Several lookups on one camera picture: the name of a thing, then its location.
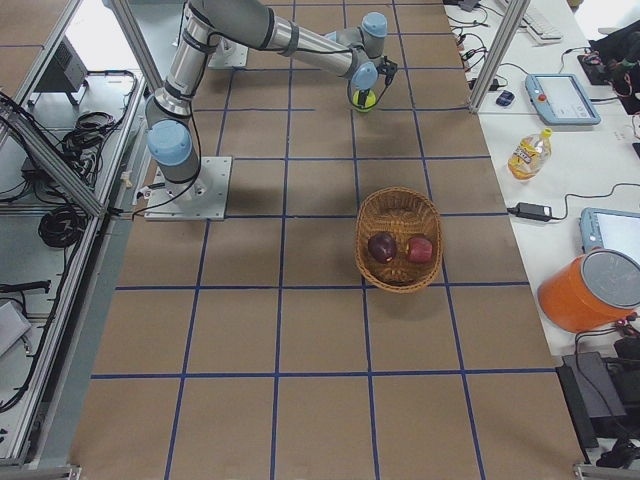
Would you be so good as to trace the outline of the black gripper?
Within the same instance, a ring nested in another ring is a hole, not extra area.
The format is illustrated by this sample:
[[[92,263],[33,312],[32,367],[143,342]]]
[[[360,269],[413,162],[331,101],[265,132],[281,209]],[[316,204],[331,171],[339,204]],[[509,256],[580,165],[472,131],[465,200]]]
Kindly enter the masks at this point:
[[[378,95],[378,93],[376,92],[376,85],[372,85],[369,88],[362,89],[361,93],[366,94],[367,96],[370,96],[370,95],[377,96]]]

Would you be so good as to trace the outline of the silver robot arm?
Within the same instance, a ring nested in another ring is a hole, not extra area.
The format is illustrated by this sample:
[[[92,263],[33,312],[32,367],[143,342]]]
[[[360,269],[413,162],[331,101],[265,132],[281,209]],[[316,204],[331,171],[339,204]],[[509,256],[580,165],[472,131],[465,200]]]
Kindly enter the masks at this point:
[[[346,79],[348,100],[360,111],[379,101],[373,92],[377,81],[391,84],[397,72],[384,53],[388,22],[379,12],[324,35],[259,1],[189,1],[183,20],[168,74],[146,104],[147,146],[171,201],[206,190],[192,103],[211,63],[250,50],[294,58]]]

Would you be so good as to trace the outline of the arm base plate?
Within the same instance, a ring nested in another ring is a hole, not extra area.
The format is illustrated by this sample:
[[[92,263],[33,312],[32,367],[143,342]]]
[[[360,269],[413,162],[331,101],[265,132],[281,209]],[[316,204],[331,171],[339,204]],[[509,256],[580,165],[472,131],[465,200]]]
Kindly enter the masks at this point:
[[[222,38],[211,56],[207,68],[211,70],[245,68],[248,51],[246,46]]]
[[[149,221],[220,221],[225,217],[229,181],[232,170],[231,157],[202,157],[199,175],[183,183],[166,178],[168,167],[158,166],[156,183],[143,211]]]

